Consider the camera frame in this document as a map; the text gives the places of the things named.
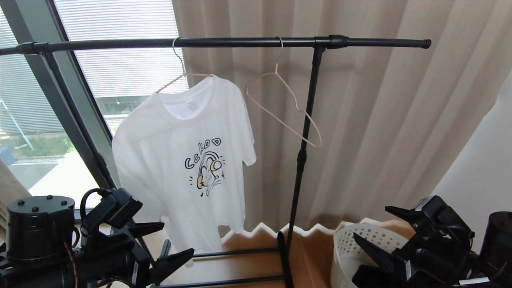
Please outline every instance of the neckline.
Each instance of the neckline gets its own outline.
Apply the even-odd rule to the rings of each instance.
[[[176,125],[176,126],[190,126],[197,124],[210,110],[211,102],[213,98],[215,97],[215,94],[217,92],[217,85],[218,85],[218,77],[215,75],[212,75],[211,77],[206,77],[203,80],[201,80],[199,83],[194,85],[192,88],[180,92],[180,93],[174,93],[174,94],[168,94],[168,93],[153,93],[151,95],[151,102],[153,104],[153,107],[158,111],[158,113],[169,123]],[[209,89],[209,94],[207,97],[207,102],[205,107],[194,117],[189,119],[179,119],[172,115],[164,106],[164,104],[177,104],[177,103],[183,103],[187,100],[190,100],[194,98],[194,96],[198,95],[199,93],[205,91],[206,89]]]

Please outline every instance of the perforated basket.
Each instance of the perforated basket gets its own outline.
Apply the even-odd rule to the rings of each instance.
[[[352,224],[337,231],[334,234],[334,259],[331,267],[332,288],[357,288],[352,283],[352,277],[359,266],[376,266],[370,256],[354,241],[353,233],[359,234],[389,253],[407,243],[407,239],[392,231],[365,223]]]

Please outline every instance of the wooden floor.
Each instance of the wooden floor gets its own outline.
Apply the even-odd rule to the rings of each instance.
[[[283,230],[283,232],[286,238],[287,230]],[[333,233],[333,230],[328,230],[321,225],[317,225],[307,232],[301,229],[294,231],[289,261],[293,283],[296,288],[330,287]],[[154,258],[159,256],[166,238],[167,235],[163,231],[144,237]],[[241,234],[229,232],[223,238],[224,251],[273,248],[277,247],[277,244],[276,233],[263,224],[260,224],[252,232]],[[282,274],[281,259],[278,252],[208,257],[194,260],[194,265],[190,268],[182,267],[178,269],[162,282],[162,285],[278,276]],[[122,283],[116,283],[112,287],[125,286]],[[230,285],[229,287],[284,288],[285,285],[284,281],[269,281]]]

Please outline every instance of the white wall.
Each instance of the white wall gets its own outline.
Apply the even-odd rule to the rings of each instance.
[[[476,233],[480,251],[490,213],[512,211],[512,76],[432,194],[441,196]]]

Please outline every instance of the window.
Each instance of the window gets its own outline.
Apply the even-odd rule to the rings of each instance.
[[[0,47],[17,43],[0,9]],[[0,57],[0,159],[34,196],[79,202],[97,187],[22,55]],[[98,202],[95,195],[88,205]]]
[[[171,0],[55,0],[55,6],[71,41],[178,36]],[[180,48],[176,52],[182,55]],[[75,53],[112,132],[151,93],[182,73],[171,48]],[[187,89],[187,79],[183,77],[163,92]]]

